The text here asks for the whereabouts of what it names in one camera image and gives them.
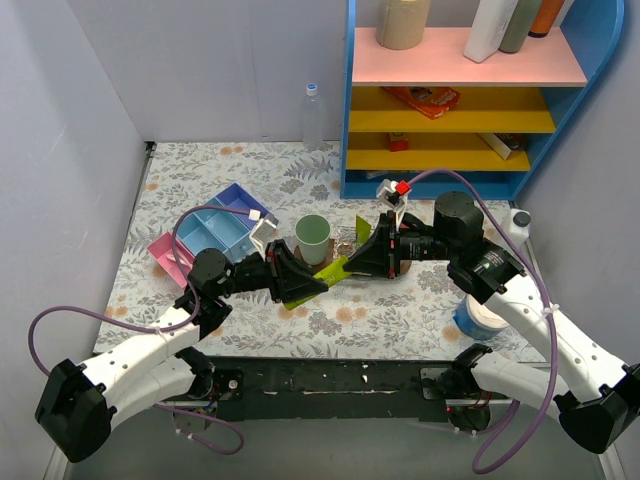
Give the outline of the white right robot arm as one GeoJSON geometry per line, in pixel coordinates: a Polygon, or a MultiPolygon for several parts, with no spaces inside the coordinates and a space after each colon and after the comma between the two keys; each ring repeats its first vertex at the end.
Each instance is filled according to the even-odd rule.
{"type": "Polygon", "coordinates": [[[639,367],[607,352],[543,293],[514,253],[484,235],[484,215],[463,192],[440,195],[434,221],[407,213],[405,196],[382,191],[388,211],[345,270],[393,278],[404,261],[442,260],[449,278],[521,334],[550,364],[547,374],[474,345],[439,378],[464,397],[483,390],[539,407],[585,450],[601,454],[639,416],[639,367]]]}

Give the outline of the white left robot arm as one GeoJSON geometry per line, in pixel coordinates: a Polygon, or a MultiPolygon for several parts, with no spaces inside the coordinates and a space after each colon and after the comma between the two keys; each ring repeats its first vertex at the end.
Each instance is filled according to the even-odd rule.
{"type": "Polygon", "coordinates": [[[119,424],[159,402],[210,394],[215,367],[195,346],[231,313],[226,298],[266,289],[274,302],[290,303],[329,289],[282,240],[238,263],[205,249],[187,280],[154,326],[80,364],[65,359],[51,369],[35,420],[70,462],[93,455],[119,424]]]}

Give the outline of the pink white toothbrush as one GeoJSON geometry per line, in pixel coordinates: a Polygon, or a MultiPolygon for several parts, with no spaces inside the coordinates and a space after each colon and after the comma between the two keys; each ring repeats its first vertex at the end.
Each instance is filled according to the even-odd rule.
{"type": "Polygon", "coordinates": [[[172,262],[172,263],[174,263],[176,265],[182,265],[184,268],[186,268],[188,270],[193,268],[192,263],[186,257],[184,257],[182,255],[175,256],[175,255],[173,255],[171,253],[167,253],[164,256],[164,258],[167,261],[172,262]]]}

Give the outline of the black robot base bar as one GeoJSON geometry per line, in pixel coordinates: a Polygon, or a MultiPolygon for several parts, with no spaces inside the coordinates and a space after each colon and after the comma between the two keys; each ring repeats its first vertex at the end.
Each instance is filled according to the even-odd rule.
{"type": "Polygon", "coordinates": [[[449,406],[506,404],[472,387],[442,391],[433,382],[449,361],[214,357],[212,391],[170,402],[214,403],[223,420],[418,419],[444,422],[449,406]]]}

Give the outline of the green plastic cup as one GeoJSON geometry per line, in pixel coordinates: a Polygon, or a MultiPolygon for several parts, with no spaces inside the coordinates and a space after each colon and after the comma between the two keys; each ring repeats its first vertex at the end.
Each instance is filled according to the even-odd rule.
{"type": "Polygon", "coordinates": [[[331,235],[329,222],[320,215],[306,215],[297,221],[295,234],[302,259],[309,265],[323,263],[331,235]]]}

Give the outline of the clear textured toothbrush holder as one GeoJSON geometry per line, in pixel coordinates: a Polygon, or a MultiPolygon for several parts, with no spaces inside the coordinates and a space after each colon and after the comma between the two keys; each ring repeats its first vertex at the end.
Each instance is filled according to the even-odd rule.
{"type": "Polygon", "coordinates": [[[331,240],[333,241],[333,259],[341,256],[350,257],[359,248],[355,226],[336,227],[331,240]]]}

